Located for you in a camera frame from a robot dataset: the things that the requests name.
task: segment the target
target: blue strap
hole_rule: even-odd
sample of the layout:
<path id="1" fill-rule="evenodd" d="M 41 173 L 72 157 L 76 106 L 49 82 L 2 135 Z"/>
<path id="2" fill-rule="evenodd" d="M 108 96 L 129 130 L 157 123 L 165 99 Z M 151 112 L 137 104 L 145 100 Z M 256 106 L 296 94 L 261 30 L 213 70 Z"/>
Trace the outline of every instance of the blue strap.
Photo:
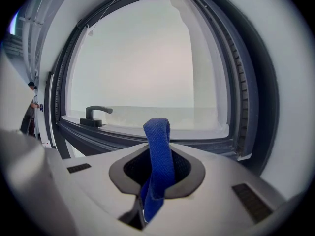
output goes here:
<path id="1" fill-rule="evenodd" d="M 165 190 L 175 184 L 175 170 L 170 141 L 170 125 L 167 119 L 154 118 L 143 126 L 151 157 L 152 172 L 141 189 L 144 218 L 147 222 L 163 205 Z"/>

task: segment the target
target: person's arm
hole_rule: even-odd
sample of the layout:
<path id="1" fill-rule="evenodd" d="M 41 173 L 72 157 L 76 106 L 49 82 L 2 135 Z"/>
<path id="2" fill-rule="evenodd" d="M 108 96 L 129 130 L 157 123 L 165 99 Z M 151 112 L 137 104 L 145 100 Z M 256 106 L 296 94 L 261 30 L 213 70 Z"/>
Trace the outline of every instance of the person's arm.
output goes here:
<path id="1" fill-rule="evenodd" d="M 31 103 L 31 107 L 32 108 L 39 108 L 39 105 L 35 104 L 35 103 Z"/>

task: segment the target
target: window handle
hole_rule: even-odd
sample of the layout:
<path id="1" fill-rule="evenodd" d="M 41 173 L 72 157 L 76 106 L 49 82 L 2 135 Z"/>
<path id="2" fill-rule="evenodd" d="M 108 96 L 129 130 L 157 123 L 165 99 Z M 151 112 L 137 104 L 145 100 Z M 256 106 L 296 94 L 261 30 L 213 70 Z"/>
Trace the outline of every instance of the window handle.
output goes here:
<path id="1" fill-rule="evenodd" d="M 111 114 L 113 112 L 112 108 L 106 108 L 102 106 L 90 106 L 85 109 L 85 118 L 80 118 L 80 124 L 90 127 L 102 127 L 102 120 L 93 118 L 93 111 L 100 110 Z"/>

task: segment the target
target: person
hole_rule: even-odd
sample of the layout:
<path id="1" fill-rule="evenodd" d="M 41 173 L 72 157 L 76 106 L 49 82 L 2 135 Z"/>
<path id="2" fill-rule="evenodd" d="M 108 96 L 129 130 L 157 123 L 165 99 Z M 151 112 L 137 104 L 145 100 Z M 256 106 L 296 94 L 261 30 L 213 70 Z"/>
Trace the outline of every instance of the person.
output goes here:
<path id="1" fill-rule="evenodd" d="M 34 89 L 37 89 L 33 81 L 29 82 L 29 87 L 34 91 Z M 39 108 L 40 105 L 34 103 L 34 99 L 32 100 L 31 104 L 29 105 L 26 114 L 24 116 L 23 122 L 27 123 L 28 129 L 26 128 L 26 131 L 29 131 L 30 136 L 34 136 L 34 130 L 35 130 L 35 108 Z"/>

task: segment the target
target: black handle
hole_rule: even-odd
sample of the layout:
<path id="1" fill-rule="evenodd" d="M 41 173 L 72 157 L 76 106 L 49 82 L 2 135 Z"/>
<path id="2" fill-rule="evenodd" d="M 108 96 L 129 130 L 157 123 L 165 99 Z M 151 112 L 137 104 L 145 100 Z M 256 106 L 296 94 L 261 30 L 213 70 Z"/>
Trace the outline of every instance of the black handle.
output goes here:
<path id="1" fill-rule="evenodd" d="M 90 106 L 85 109 L 85 118 L 92 119 L 93 118 L 93 110 L 101 110 L 111 114 L 113 112 L 112 108 L 106 108 L 102 106 Z"/>

